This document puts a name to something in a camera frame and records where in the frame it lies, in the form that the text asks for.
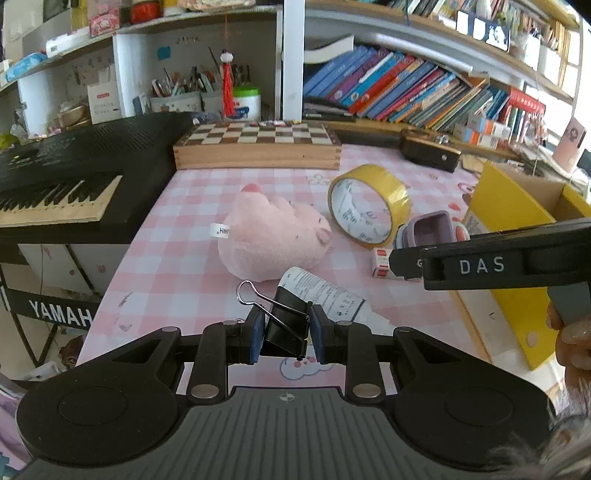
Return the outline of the person right hand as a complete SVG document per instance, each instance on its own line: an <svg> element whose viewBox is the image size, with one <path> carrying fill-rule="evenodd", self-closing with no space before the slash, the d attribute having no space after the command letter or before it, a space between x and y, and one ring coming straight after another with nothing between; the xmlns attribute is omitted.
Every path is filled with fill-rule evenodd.
<svg viewBox="0 0 591 480"><path fill-rule="evenodd" d="M555 343L556 359L565 368L565 382L570 389L590 383L591 320L584 318L565 325L555 306L550 303L547 310L547 325L557 331Z"/></svg>

